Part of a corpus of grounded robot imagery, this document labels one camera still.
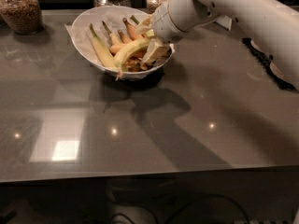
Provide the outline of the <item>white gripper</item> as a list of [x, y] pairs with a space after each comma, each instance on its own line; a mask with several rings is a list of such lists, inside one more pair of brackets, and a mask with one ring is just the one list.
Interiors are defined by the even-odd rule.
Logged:
[[160, 39], [151, 39], [147, 52], [143, 56], [143, 63], [155, 62], [157, 59], [164, 56], [170, 49], [170, 46], [167, 43], [177, 43], [181, 39], [181, 31], [172, 22], [168, 5], [168, 2], [161, 4], [156, 8], [152, 16], [148, 15], [147, 18], [136, 26], [136, 32], [138, 34], [152, 35], [153, 30], [155, 35]]

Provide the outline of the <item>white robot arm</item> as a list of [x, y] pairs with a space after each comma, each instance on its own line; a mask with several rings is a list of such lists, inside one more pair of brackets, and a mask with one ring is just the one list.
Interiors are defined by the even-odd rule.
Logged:
[[299, 12], [277, 0], [168, 0], [137, 25], [177, 43], [196, 25], [226, 15], [265, 53], [293, 86], [299, 85]]

